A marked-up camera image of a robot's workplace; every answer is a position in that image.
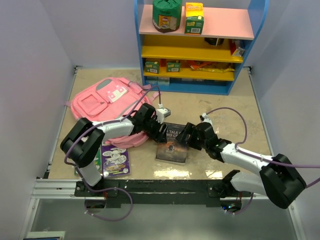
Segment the Tale of Two Cities book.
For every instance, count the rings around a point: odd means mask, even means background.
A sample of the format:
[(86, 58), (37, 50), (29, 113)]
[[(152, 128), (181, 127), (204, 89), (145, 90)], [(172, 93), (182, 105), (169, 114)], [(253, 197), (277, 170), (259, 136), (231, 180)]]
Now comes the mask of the Tale of Two Cities book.
[(187, 160), (187, 146), (180, 144), (176, 137), (185, 128), (182, 124), (167, 122), (166, 138), (167, 143), (157, 146), (156, 159), (174, 164), (185, 164)]

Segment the purple coin book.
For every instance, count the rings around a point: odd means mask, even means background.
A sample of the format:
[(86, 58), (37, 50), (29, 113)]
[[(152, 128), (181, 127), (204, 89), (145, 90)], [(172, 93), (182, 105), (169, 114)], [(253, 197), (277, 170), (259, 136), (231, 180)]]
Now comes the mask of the purple coin book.
[(126, 148), (103, 144), (100, 148), (102, 175), (106, 178), (122, 177), (131, 173)]

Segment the pink student backpack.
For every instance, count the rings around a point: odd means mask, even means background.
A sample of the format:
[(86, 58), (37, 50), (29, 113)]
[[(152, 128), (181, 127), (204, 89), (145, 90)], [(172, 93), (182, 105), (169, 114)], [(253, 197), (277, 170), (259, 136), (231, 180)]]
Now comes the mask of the pink student backpack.
[[(149, 85), (140, 86), (124, 77), (108, 77), (78, 93), (69, 107), (77, 121), (81, 118), (93, 123), (116, 120), (131, 111), (137, 111), (144, 103), (152, 105), (153, 99), (147, 96), (150, 88)], [(102, 143), (128, 149), (142, 145), (147, 139), (149, 137), (140, 132)]]

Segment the green coin book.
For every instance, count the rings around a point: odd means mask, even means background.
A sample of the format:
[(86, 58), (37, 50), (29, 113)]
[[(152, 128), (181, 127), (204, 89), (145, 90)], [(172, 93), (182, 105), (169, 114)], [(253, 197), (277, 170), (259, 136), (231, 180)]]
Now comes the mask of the green coin book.
[(102, 176), (103, 171), (102, 171), (102, 154), (101, 154), (101, 148), (99, 147), (97, 150), (97, 153), (93, 159), (94, 165), (99, 172), (99, 174)]

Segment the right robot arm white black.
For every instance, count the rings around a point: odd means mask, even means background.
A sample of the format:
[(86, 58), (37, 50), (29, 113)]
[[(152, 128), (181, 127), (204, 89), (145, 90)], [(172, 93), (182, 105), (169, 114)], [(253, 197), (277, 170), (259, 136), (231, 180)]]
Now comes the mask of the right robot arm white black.
[(286, 209), (307, 187), (285, 155), (267, 156), (237, 147), (219, 138), (208, 122), (187, 123), (176, 140), (193, 149), (205, 150), (214, 160), (247, 170), (234, 170), (223, 178), (222, 189), (227, 196), (233, 197), (238, 192), (255, 193)]

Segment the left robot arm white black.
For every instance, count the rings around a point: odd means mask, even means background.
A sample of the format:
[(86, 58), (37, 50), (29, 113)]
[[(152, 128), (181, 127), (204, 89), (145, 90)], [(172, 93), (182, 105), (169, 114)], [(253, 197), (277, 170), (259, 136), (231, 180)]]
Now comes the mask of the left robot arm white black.
[(76, 168), (88, 193), (99, 196), (104, 184), (94, 165), (94, 158), (101, 143), (141, 132), (157, 143), (166, 143), (168, 126), (164, 120), (170, 114), (171, 111), (162, 105), (156, 109), (144, 103), (138, 110), (114, 120), (94, 123), (85, 117), (80, 118), (60, 144), (65, 153), (65, 163)]

